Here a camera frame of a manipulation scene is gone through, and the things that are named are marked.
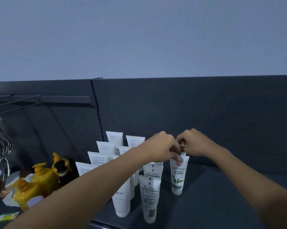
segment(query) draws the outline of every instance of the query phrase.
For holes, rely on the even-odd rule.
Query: qr code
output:
[[[156,209],[149,209],[149,217],[154,217],[156,213]]]

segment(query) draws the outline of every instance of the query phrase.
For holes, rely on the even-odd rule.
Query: red circular logo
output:
[[[179,161],[179,162],[176,162],[176,164],[177,164],[178,166],[182,166],[182,165],[183,165],[183,162],[182,162],[182,161]]]

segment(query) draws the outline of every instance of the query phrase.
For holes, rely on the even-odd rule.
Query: white wall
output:
[[[0,0],[0,81],[287,74],[287,0]]]

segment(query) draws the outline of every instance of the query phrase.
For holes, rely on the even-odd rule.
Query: black bottle cap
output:
[[[60,160],[54,164],[55,169],[57,169],[57,173],[64,173],[67,170],[67,166],[65,165],[64,160]]]

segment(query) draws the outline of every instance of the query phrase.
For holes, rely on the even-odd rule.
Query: black bottle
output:
[[[54,164],[54,167],[57,169],[58,179],[61,186],[66,185],[74,179],[74,175],[68,171],[64,160],[56,162]]]

